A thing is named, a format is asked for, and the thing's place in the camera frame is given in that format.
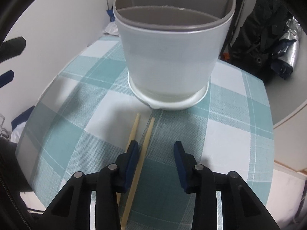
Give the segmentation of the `teal plaid table cloth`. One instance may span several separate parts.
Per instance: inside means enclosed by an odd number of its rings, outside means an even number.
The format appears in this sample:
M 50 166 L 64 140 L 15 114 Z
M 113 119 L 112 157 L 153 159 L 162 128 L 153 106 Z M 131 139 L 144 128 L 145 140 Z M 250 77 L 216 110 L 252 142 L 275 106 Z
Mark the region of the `teal plaid table cloth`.
M 98 172 L 115 162 L 137 116 L 139 144 L 150 122 L 154 126 L 127 229 L 191 228 L 195 196 L 180 185 L 176 141 L 212 171 L 238 172 L 267 202 L 274 140 L 263 81 L 219 61 L 202 101 L 187 110 L 163 111 L 140 102 L 127 76 L 121 42 L 107 36 L 75 57 L 42 94 L 16 158 L 44 206 L 75 172 Z

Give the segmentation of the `silver folded umbrella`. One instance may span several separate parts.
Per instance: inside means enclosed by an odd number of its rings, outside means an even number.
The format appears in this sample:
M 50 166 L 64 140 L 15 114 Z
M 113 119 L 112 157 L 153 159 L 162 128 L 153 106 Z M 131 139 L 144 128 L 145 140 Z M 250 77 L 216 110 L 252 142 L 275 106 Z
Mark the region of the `silver folded umbrella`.
M 272 53 L 271 69 L 281 78 L 289 78 L 297 63 L 302 28 L 295 17 L 287 20 L 284 34 Z

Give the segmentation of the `black hanging coat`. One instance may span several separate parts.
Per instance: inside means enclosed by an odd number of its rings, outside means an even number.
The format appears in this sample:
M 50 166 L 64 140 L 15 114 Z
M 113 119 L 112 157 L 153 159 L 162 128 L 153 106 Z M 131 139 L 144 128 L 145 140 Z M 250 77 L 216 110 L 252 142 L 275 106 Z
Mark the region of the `black hanging coat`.
M 256 0 L 229 50 L 230 63 L 265 83 L 273 77 L 272 53 L 291 14 L 279 0 Z

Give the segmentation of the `white utensil holder cup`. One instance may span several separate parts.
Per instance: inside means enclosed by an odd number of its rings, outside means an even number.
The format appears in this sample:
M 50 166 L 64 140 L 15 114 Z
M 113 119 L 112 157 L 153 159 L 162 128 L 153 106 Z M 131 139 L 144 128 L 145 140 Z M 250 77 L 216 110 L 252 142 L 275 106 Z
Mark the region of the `white utensil holder cup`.
M 209 89 L 235 0 L 115 0 L 133 94 L 153 109 L 183 110 Z

